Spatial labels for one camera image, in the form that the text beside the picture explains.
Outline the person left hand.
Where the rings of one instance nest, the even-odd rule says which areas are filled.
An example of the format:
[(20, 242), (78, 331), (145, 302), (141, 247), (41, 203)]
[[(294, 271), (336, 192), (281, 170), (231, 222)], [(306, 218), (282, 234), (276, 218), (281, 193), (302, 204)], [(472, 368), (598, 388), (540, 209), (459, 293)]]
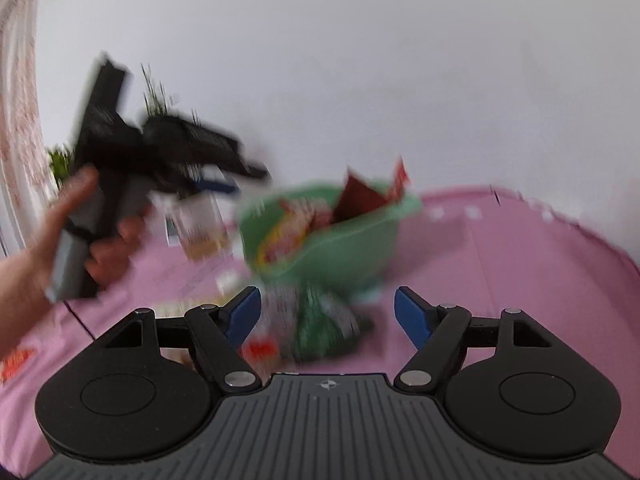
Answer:
[[(64, 184), (50, 203), (40, 227), (27, 247), (1, 261), (1, 356), (6, 358), (48, 313), (46, 289), (51, 281), (58, 239), (67, 217), (85, 203), (98, 185), (99, 174), (91, 166), (81, 169)], [(90, 247), (85, 269), (105, 288), (127, 272), (130, 258), (141, 245), (145, 217), (142, 209), (119, 223), (117, 235)]]

